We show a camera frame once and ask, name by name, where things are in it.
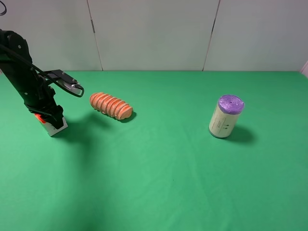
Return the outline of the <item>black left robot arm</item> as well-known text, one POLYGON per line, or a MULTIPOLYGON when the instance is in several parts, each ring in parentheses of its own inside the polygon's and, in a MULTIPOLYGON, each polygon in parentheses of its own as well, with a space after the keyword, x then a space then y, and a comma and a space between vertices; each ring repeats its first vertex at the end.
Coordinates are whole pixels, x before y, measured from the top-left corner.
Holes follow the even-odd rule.
POLYGON ((29 112, 40 115, 45 122, 60 129, 64 125, 63 108, 54 100, 54 89, 33 67, 16 58, 7 49, 32 64, 26 40, 13 31, 0 31, 0 69, 22 97, 29 112))

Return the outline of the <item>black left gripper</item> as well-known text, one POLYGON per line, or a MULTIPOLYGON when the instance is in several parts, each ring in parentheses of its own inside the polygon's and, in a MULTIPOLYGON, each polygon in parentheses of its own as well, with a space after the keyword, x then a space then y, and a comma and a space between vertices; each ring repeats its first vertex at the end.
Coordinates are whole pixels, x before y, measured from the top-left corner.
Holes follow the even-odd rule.
POLYGON ((41 115, 50 116, 49 123, 55 128, 61 128, 63 123, 63 108, 54 99, 55 90, 48 83, 23 84, 23 100, 26 107, 41 115))

